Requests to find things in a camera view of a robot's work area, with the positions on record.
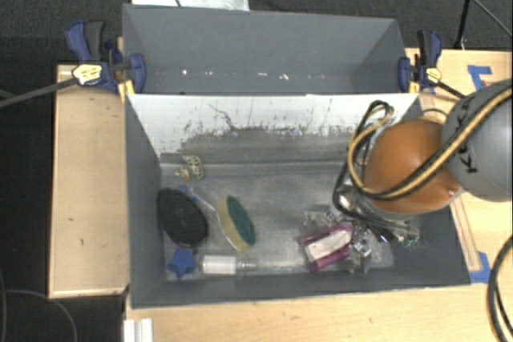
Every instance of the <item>gray box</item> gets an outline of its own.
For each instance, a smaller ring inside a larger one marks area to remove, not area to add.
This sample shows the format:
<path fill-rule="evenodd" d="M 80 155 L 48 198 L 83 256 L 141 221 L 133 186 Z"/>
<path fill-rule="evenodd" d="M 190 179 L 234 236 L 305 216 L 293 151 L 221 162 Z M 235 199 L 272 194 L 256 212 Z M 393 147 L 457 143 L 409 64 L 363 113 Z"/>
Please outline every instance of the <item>gray box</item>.
<path fill-rule="evenodd" d="M 330 204 L 369 103 L 387 101 L 397 119 L 420 114 L 415 95 L 393 93 L 404 54 L 394 21 L 125 6 L 123 36 L 148 67 L 145 94 L 126 104 L 133 308 L 469 283 L 448 208 L 422 217 L 417 247 L 393 244 L 393 264 L 366 274 L 337 265 L 308 273 L 296 242 L 304 211 Z M 252 275 L 178 281 L 167 270 L 172 245 L 156 196 L 182 184 L 174 171 L 184 154 L 204 160 L 205 178 L 189 184 L 196 193 L 208 202 L 234 195 L 252 218 L 249 255 L 260 258 Z"/>
<path fill-rule="evenodd" d="M 125 54 L 144 93 L 394 93 L 393 19 L 123 5 Z"/>

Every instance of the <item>black floor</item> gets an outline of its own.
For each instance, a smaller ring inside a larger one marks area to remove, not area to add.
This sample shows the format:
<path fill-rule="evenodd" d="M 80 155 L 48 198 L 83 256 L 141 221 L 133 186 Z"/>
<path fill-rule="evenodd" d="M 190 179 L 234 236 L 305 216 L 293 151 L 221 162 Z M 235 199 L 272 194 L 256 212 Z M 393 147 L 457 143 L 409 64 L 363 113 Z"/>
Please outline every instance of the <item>black floor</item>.
<path fill-rule="evenodd" d="M 0 90 L 19 94 L 54 81 L 59 60 L 73 59 L 63 31 L 78 20 L 103 20 L 121 33 L 130 0 L 0 0 Z M 479 0 L 511 31 L 512 0 Z M 456 39 L 463 0 L 250 0 L 254 10 L 396 18 L 406 46 L 431 28 L 447 47 Z M 511 50 L 509 37 L 474 3 L 466 47 Z M 52 170 L 52 97 L 0 109 L 0 268 L 6 287 L 46 292 Z M 7 339 L 73 340 L 59 308 L 34 296 L 7 297 Z M 120 340 L 119 297 L 65 301 L 81 341 Z"/>

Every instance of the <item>wooden table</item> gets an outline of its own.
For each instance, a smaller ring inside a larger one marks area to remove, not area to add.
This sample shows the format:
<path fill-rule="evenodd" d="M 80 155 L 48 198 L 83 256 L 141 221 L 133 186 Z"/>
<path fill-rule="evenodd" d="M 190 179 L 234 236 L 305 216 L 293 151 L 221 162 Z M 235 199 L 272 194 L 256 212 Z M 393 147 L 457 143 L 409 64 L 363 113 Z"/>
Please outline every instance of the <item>wooden table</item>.
<path fill-rule="evenodd" d="M 416 50 L 407 50 L 413 56 Z M 489 66 L 484 80 L 511 77 L 511 53 L 444 50 L 443 80 L 464 94 L 474 83 L 467 65 Z M 59 80 L 70 67 L 59 68 Z M 423 92 L 429 107 L 448 111 L 454 98 Z M 57 95 L 55 179 L 50 248 L 50 297 L 108 295 L 129 282 L 123 111 L 114 95 L 72 87 Z M 461 198 L 475 248 L 490 263 L 511 235 L 511 202 Z M 499 277 L 513 312 L 513 267 L 507 257 Z M 132 311 L 127 318 L 152 318 L 154 341 L 493 341 L 486 285 L 417 289 L 300 300 L 189 306 Z"/>

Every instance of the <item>green sponge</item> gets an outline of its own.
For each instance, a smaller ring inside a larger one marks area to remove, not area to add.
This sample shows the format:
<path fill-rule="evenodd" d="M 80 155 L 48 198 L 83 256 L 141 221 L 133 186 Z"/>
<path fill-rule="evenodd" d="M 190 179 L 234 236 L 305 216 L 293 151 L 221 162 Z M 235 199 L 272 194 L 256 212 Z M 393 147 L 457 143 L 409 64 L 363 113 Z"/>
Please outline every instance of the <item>green sponge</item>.
<path fill-rule="evenodd" d="M 238 251 L 245 251 L 255 244 L 255 227 L 239 201 L 229 195 L 216 203 L 216 211 L 221 227 L 228 241 Z"/>

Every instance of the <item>black oval object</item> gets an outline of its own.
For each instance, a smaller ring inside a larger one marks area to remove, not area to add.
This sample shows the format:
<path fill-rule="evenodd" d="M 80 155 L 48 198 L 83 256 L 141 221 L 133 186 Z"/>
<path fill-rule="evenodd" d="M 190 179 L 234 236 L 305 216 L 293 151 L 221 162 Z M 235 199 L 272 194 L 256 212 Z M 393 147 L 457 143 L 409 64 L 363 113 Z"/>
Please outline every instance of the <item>black oval object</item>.
<path fill-rule="evenodd" d="M 160 226 L 180 247 L 197 247 L 208 232 L 207 220 L 182 191 L 164 188 L 157 197 Z"/>

